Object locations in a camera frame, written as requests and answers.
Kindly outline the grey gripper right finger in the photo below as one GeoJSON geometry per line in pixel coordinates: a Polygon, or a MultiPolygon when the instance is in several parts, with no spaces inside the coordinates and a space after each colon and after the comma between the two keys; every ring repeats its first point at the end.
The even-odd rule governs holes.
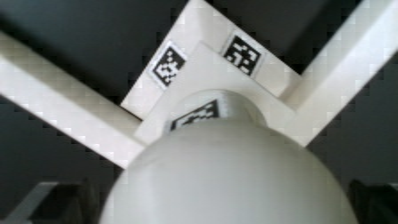
{"type": "Polygon", "coordinates": [[[350,182],[348,197],[359,224],[398,224],[398,184],[350,182]]]}

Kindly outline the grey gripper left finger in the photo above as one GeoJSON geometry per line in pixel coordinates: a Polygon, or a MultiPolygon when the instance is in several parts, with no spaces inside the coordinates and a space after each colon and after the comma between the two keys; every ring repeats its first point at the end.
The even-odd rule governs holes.
{"type": "Polygon", "coordinates": [[[41,182],[36,185],[0,224],[32,224],[30,216],[57,185],[57,182],[41,182]]]}

